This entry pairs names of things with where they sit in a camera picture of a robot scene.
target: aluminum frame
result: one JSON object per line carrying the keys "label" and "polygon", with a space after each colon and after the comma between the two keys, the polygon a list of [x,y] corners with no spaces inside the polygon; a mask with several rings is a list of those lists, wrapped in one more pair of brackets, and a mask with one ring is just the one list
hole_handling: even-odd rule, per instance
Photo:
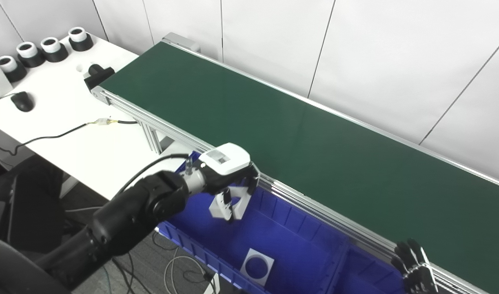
{"label": "aluminum frame", "polygon": [[[416,145],[415,143],[412,143],[412,142],[407,141],[405,139],[402,139],[398,136],[395,136],[393,134],[385,132],[384,130],[378,129],[372,125],[364,123],[363,121],[359,121],[358,119],[355,119],[353,117],[347,116],[341,112],[333,110],[333,109],[331,109],[327,106],[324,106],[320,103],[314,102],[314,101],[309,100],[305,97],[301,97],[300,95],[297,95],[295,93],[287,91],[286,89],[282,89],[276,85],[270,84],[269,82],[266,82],[264,80],[256,78],[253,75],[244,73],[238,69],[230,67],[229,65],[225,65],[224,63],[218,62],[212,58],[209,58],[209,57],[204,56],[202,54],[199,54],[197,52],[193,52],[192,50],[189,50],[188,48],[182,47],[176,43],[172,43],[168,39],[163,39],[162,42],[165,42],[165,43],[167,43],[175,48],[178,48],[180,50],[188,52],[189,54],[193,54],[199,58],[213,62],[216,65],[219,65],[221,67],[224,67],[226,69],[234,71],[238,74],[244,75],[248,78],[251,78],[252,80],[256,80],[257,82],[261,82],[262,84],[265,84],[265,85],[272,87],[278,91],[286,93],[287,95],[290,95],[296,99],[300,99],[305,103],[308,103],[312,106],[315,106],[317,108],[325,110],[329,113],[332,113],[336,116],[344,118],[348,121],[352,121],[353,123],[356,123],[357,125],[360,125],[364,128],[367,128],[369,130],[377,132],[378,134],[382,134],[383,136],[386,136],[386,137],[393,139],[397,142],[400,142],[404,145],[407,145],[409,147],[417,149],[423,153],[428,154],[429,156],[440,159],[440,160],[447,162],[453,166],[456,166],[459,169],[463,169],[464,171],[467,171],[467,172],[472,173],[478,177],[481,177],[485,180],[488,180],[489,182],[492,182],[496,185],[499,185],[498,179],[489,177],[483,173],[480,173],[479,171],[475,171],[473,169],[470,169],[469,167],[466,167],[466,166],[459,164],[453,160],[445,158],[444,156],[441,156],[435,152],[432,152],[428,149],[425,149],[424,147],[421,147],[419,145]],[[136,119],[139,122],[139,124],[142,126],[143,132],[146,136],[146,139],[148,141],[150,149],[152,151],[156,152],[157,154],[162,153],[163,149],[160,147],[160,141],[158,141],[156,131],[159,131],[159,132],[162,132],[163,134],[166,134],[171,139],[173,139],[175,141],[179,141],[183,145],[186,145],[186,146],[192,148],[193,150],[196,150],[197,152],[203,153],[203,152],[206,152],[206,151],[214,148],[214,146],[209,145],[207,142],[205,142],[205,141],[197,138],[196,136],[193,136],[192,134],[178,128],[176,125],[173,125],[167,121],[164,121],[164,119],[161,119],[160,117],[153,115],[146,110],[143,110],[142,108],[136,106],[135,104],[132,104],[131,102],[120,97],[119,95],[115,95],[114,93],[102,88],[101,86],[95,87],[91,92],[98,100],[100,100],[108,105],[113,105],[114,107],[116,107],[116,108],[126,112],[127,114],[131,115],[132,117],[134,117],[134,119]],[[331,210],[330,208],[326,207],[325,205],[322,205],[322,204],[318,203],[317,201],[314,201],[313,199],[302,194],[301,192],[296,191],[293,188],[287,186],[286,184],[284,184],[278,180],[275,180],[275,179],[269,177],[268,175],[261,174],[261,180],[260,180],[259,185],[262,188],[264,188],[265,190],[276,195],[277,197],[284,199],[288,203],[291,203],[291,204],[295,205],[296,207],[304,210],[305,212],[308,212],[312,216],[315,216],[316,218],[326,222],[328,225],[331,225],[332,227],[335,227],[335,228],[339,229],[340,231],[346,233],[349,237],[351,237],[352,239],[354,239],[357,242],[357,245],[361,246],[363,249],[374,254],[376,257],[388,261],[395,255],[394,254],[394,248],[395,248],[394,242],[391,242],[390,240],[383,238],[382,236],[372,232],[370,229],[367,229],[367,228],[359,225],[358,223],[346,218],[345,216]],[[432,264],[432,267],[434,268],[434,272],[436,275],[436,282],[438,283],[438,286],[443,288],[444,290],[450,292],[450,293],[453,293],[453,294],[488,294],[484,290],[479,289],[478,287],[472,285],[471,283],[468,283],[467,281],[464,281],[463,279],[460,279],[459,277],[453,275],[451,272],[448,272],[447,270],[444,270],[443,268],[440,268],[437,265]]]}

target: green conveyor belt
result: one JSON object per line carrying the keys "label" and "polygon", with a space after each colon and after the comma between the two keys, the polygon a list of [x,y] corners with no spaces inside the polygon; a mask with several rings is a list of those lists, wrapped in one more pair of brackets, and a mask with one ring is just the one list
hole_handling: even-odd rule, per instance
{"label": "green conveyor belt", "polygon": [[498,185],[165,43],[101,86],[499,294]]}

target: black chair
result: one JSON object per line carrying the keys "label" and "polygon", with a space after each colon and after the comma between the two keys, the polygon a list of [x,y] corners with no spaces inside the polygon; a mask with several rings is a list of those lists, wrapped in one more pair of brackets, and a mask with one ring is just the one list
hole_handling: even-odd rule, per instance
{"label": "black chair", "polygon": [[64,210],[62,171],[39,156],[0,176],[0,240],[29,257],[61,244]]}

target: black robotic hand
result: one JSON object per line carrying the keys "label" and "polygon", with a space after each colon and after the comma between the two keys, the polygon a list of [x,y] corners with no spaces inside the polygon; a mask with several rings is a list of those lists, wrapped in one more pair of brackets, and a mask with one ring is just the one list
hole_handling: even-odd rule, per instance
{"label": "black robotic hand", "polygon": [[438,294],[434,272],[424,249],[414,239],[398,242],[391,264],[404,276],[407,294]]}

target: cable connector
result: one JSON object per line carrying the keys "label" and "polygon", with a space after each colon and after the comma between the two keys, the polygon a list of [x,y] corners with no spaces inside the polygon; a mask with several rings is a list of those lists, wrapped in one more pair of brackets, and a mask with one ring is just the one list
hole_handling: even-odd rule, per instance
{"label": "cable connector", "polygon": [[96,121],[91,122],[92,124],[95,125],[109,125],[111,123],[116,123],[118,122],[117,120],[109,119],[109,118],[100,118],[97,119]]}

